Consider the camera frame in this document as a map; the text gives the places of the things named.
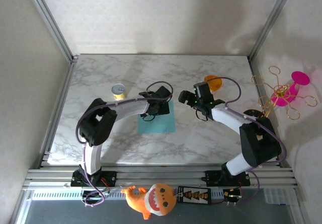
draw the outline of white marble surface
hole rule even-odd
[[[245,56],[174,56],[174,55],[81,55],[67,94],[48,163],[78,164],[82,146],[74,130],[93,99],[112,101],[111,87],[123,83],[128,98],[155,81],[167,81],[174,87],[175,133],[137,134],[137,116],[116,122],[104,143],[102,163],[199,164],[223,163],[240,153],[239,136],[228,127],[196,118],[195,111],[179,103],[182,90],[209,74],[228,76],[242,88],[241,99],[231,106],[239,111],[259,109],[258,95],[251,83],[251,71]],[[223,80],[215,99],[232,100],[237,87]]]

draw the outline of gray wall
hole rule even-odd
[[[39,154],[68,63],[31,0],[0,0],[0,222]]]
[[[272,31],[261,48],[255,65],[265,81],[276,85],[268,67],[281,68],[282,83],[291,79],[295,70],[307,73],[312,83],[299,95],[318,99],[315,108],[297,99],[301,117],[287,119],[285,109],[276,110],[272,117],[289,150],[288,163],[295,171],[312,223],[322,223],[322,0],[288,0]]]
[[[46,0],[74,53],[248,55],[276,0]]]

